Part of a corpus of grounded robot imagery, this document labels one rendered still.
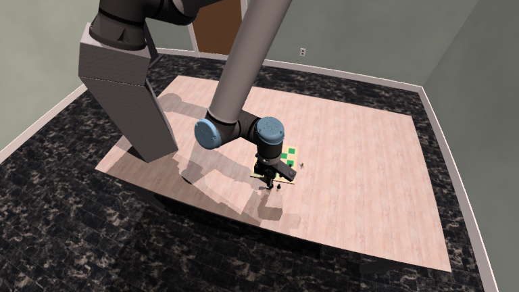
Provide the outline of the green and cream chessboard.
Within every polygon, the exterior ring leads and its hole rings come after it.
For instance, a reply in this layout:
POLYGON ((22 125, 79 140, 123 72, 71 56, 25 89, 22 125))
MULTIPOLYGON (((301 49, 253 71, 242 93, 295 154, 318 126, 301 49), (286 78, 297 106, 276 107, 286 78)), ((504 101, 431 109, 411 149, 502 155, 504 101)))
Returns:
MULTIPOLYGON (((292 164, 292 169, 294 169, 296 171, 297 154, 298 154, 298 147, 282 145, 282 156, 281 156, 280 160, 282 160, 287 165, 292 164)), ((254 173, 254 166, 255 166, 256 161, 257 161, 257 157, 255 157, 255 159, 254 159, 250 176, 259 178, 261 175, 254 173)), ((276 173, 276 178, 273 180, 279 181, 279 182, 284 182, 284 183, 295 184, 295 178, 294 178, 294 181, 289 182, 287 179, 285 179, 283 177, 282 178, 279 177, 278 173, 276 173)))

